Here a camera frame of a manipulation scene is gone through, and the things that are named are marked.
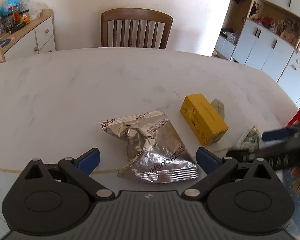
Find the yellow small carton box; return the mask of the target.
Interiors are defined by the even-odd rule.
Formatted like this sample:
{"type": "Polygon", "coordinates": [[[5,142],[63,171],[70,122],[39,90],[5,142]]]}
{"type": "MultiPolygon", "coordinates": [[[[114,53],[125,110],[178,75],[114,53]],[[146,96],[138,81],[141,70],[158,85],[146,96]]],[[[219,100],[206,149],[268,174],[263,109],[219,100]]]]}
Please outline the yellow small carton box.
{"type": "Polygon", "coordinates": [[[203,94],[185,96],[180,112],[202,146],[217,143],[229,129],[203,94]]]}

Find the silver foil packet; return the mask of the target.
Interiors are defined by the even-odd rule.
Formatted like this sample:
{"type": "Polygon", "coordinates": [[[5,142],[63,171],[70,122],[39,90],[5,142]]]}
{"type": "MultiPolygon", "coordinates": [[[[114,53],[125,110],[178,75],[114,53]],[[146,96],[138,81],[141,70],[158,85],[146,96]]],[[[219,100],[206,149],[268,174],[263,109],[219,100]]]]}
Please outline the silver foil packet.
{"type": "Polygon", "coordinates": [[[167,184],[200,177],[200,168],[162,111],[108,119],[103,131],[126,143],[128,164],[120,178],[167,184]]]}

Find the grey green oval case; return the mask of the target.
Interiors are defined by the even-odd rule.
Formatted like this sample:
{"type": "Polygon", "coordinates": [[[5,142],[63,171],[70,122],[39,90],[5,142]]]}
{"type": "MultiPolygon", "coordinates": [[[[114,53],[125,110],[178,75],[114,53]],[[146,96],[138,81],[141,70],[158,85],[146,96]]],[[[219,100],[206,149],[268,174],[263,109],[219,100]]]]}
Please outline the grey green oval case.
{"type": "Polygon", "coordinates": [[[225,118],[225,108],[224,104],[218,100],[218,99],[213,99],[211,101],[211,106],[216,110],[216,112],[219,114],[219,116],[224,119],[225,118]]]}

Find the oval teal tray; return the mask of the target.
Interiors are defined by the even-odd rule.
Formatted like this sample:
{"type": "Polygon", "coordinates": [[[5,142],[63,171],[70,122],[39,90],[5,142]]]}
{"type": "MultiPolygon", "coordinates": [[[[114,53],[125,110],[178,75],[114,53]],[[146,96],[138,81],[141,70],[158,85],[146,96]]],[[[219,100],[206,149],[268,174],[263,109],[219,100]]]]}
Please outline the oval teal tray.
{"type": "Polygon", "coordinates": [[[239,141],[236,144],[238,150],[248,150],[254,152],[254,150],[260,148],[260,133],[257,126],[253,126],[251,129],[247,129],[243,132],[239,141]]]}

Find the white drawer sideboard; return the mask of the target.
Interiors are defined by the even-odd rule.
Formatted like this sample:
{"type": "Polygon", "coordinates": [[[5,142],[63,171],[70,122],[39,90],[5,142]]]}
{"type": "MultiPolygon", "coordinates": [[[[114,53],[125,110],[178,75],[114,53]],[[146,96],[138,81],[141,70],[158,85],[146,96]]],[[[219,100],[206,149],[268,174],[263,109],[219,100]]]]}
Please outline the white drawer sideboard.
{"type": "Polygon", "coordinates": [[[37,19],[0,38],[0,63],[53,51],[56,44],[52,9],[42,10],[37,19]]]}

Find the far wooden chair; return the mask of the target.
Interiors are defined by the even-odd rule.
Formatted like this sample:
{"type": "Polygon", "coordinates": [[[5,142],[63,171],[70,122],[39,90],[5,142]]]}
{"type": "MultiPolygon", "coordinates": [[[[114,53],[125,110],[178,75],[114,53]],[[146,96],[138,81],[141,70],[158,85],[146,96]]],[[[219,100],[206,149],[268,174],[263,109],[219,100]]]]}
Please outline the far wooden chair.
{"type": "Polygon", "coordinates": [[[101,14],[101,46],[165,49],[172,24],[173,17],[156,10],[107,10],[101,14]]]}

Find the blue globe toy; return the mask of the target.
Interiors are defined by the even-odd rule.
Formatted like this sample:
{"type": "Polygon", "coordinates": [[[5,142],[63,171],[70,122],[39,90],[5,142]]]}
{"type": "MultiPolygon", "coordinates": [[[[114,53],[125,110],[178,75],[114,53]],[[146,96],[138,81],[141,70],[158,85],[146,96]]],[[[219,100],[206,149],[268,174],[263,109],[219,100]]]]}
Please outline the blue globe toy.
{"type": "Polygon", "coordinates": [[[20,11],[20,0],[6,0],[1,8],[0,13],[2,16],[6,16],[11,13],[19,12],[20,11]]]}

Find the white wall cabinet unit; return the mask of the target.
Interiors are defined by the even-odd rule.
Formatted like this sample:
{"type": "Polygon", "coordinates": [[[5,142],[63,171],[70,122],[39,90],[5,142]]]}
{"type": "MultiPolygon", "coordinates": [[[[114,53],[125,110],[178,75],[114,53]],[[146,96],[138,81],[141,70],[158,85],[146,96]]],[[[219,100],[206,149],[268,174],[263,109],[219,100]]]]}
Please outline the white wall cabinet unit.
{"type": "Polygon", "coordinates": [[[266,73],[300,107],[300,0],[231,0],[213,54],[266,73]]]}

